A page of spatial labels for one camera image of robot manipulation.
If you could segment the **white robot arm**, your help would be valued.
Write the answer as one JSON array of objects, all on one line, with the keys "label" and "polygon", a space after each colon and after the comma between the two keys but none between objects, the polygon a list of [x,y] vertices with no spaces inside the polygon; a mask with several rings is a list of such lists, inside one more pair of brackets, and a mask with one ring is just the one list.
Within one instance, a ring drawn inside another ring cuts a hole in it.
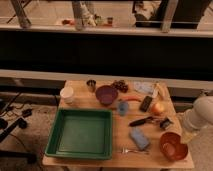
[{"label": "white robot arm", "polygon": [[181,115],[181,142],[189,143],[208,124],[213,125],[213,96],[197,98],[193,108]]}]

